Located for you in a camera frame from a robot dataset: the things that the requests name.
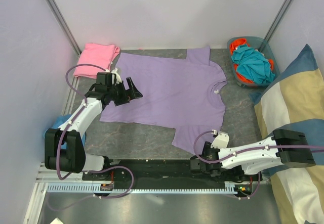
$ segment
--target purple cloth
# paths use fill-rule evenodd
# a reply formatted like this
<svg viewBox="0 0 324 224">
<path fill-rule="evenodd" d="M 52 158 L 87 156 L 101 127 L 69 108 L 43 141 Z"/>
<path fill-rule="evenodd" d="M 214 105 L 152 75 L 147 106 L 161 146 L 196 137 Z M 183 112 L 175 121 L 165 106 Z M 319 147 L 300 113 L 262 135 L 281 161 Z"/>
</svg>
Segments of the purple cloth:
<svg viewBox="0 0 324 224">
<path fill-rule="evenodd" d="M 175 128 L 172 145 L 194 154 L 195 138 L 206 130 L 220 130 L 225 105 L 219 92 L 226 77 L 209 61 L 210 48 L 187 50 L 187 58 L 169 59 L 121 53 L 117 68 L 121 78 L 130 76 L 143 98 L 116 107 L 109 104 L 101 114 L 104 122 L 135 122 Z M 197 142 L 202 152 L 204 142 Z"/>
</svg>

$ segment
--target folded pink towel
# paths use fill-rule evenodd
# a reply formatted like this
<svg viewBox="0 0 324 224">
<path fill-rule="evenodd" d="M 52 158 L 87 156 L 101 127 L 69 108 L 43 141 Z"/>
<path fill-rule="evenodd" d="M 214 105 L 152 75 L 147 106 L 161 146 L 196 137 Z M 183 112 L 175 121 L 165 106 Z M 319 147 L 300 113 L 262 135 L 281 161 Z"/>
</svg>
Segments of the folded pink towel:
<svg viewBox="0 0 324 224">
<path fill-rule="evenodd" d="M 119 52 L 119 47 L 114 45 L 102 46 L 100 44 L 87 43 L 77 64 L 92 64 L 110 70 L 110 65 Z M 92 66 L 79 66 L 75 69 L 73 76 L 85 76 L 95 79 L 100 71 L 99 68 Z"/>
</svg>

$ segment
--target gray plastic basket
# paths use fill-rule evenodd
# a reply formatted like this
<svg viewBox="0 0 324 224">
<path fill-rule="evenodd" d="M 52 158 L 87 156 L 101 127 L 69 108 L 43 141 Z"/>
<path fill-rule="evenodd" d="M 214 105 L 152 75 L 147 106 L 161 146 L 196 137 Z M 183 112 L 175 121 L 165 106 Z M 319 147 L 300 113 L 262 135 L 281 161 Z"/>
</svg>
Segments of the gray plastic basket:
<svg viewBox="0 0 324 224">
<path fill-rule="evenodd" d="M 229 45 L 236 39 L 238 38 L 246 38 L 247 41 L 248 41 L 248 44 L 255 48 L 255 49 L 258 49 L 258 51 L 260 51 L 261 53 L 264 54 L 264 57 L 266 59 L 272 59 L 273 60 L 273 73 L 275 74 L 275 78 L 277 78 L 279 75 L 280 75 L 280 72 L 279 72 L 279 69 L 278 69 L 278 66 L 277 66 L 277 62 L 274 58 L 274 55 L 271 51 L 271 48 L 269 46 L 269 44 L 262 38 L 259 38 L 259 37 L 252 37 L 252 36 L 242 36 L 242 37 L 235 37 L 235 38 L 231 38 L 228 42 L 227 42 L 227 51 L 228 51 L 228 54 L 229 54 L 229 58 L 230 58 L 230 61 L 231 61 L 231 65 L 232 65 L 232 70 L 233 70 L 233 73 L 234 73 L 234 76 L 237 80 L 237 84 L 241 87 L 265 87 L 265 86 L 269 86 L 270 84 L 269 83 L 262 83 L 262 84 L 256 84 L 256 83 L 246 83 L 246 82 L 243 82 L 241 81 L 237 75 L 236 75 L 236 71 L 234 69 L 234 63 L 232 62 L 232 59 L 231 59 L 231 53 L 229 51 Z"/>
</svg>

